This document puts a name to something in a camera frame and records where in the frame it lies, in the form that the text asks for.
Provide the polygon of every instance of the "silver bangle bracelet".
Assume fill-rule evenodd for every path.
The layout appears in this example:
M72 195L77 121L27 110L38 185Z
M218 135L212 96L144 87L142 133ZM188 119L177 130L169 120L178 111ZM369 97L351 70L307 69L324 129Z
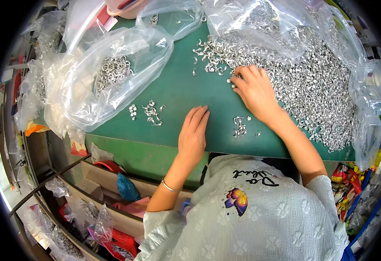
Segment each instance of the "silver bangle bracelet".
M181 188L180 190L174 190L174 189L170 188L170 187L167 186L166 183L164 182L164 177L163 177L163 179L162 179L162 184L163 184L168 190L173 191L173 192L180 192L180 191L183 189L183 186L182 186L182 188Z

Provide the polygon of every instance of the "woman's left hand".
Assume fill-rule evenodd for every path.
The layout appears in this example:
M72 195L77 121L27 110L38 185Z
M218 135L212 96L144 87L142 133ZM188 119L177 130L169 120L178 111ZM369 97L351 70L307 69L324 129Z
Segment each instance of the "woman's left hand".
M176 158L189 173L204 155L205 129L210 113L207 110L208 106L191 109L179 135L179 153Z

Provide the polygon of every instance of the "green work surface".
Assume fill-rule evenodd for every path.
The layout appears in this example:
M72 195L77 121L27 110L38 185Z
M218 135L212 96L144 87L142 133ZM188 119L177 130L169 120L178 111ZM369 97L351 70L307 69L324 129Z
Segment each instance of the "green work surface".
M127 172L155 180L162 180L166 176L177 155L177 148L86 135L85 144L88 149L92 142L98 148L114 154L114 162ZM205 152L202 160L186 179L185 185L200 186L200 177L204 166L208 164L208 157L208 152Z
M163 24L163 16L159 15L159 24ZM132 27L134 20L120 18L114 28ZM229 78L230 69L224 76L207 73L204 68L207 62L201 61L192 49L197 49L199 39L206 41L209 34L206 23L195 32L174 43L173 53L159 78L150 84L133 102L137 105L136 120L132 121L127 109L91 132L91 134L115 139L143 142L148 144L177 147L177 139L183 120L189 110L199 105L208 105L211 112L206 128L206 150L229 154L246 154L263 157L290 158L282 140L265 124L256 118L244 106L240 97L232 91ZM193 65L198 57L198 64ZM196 68L197 76L192 76ZM150 100L156 103L155 108L165 104L160 112L163 121L161 126L152 126L147 122L147 116L141 104L146 106ZM233 118L243 116L247 134L233 137L236 125ZM354 160L354 150L346 147L341 151L328 153L328 148L322 143L312 142L323 160Z

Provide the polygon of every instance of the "hand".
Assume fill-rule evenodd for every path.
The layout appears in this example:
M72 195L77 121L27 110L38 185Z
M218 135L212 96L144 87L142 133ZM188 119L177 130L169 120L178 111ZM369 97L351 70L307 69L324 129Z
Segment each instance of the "hand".
M283 112L277 103L273 88L264 69L255 65L240 66L235 74L241 74L244 79L232 76L230 80L237 86L233 90L240 95L247 109L261 122L269 125L277 114Z
M189 173L204 155L206 141L205 129L208 122L208 106L191 109L185 118L179 135L179 153L177 159Z

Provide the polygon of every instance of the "shirt sleeve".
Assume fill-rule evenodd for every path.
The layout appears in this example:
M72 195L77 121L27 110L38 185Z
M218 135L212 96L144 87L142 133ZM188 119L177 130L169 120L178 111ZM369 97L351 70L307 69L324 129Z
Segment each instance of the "shirt sleeve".
M145 239L134 260L168 260L183 230L179 214L176 211L146 212L143 223Z
M341 222L337 215L331 180L326 175L319 175L311 180L306 188L315 193L325 210L328 212L329 217L334 224L334 234L338 238L337 244L343 246L344 249L349 244L349 241L345 230L345 223Z

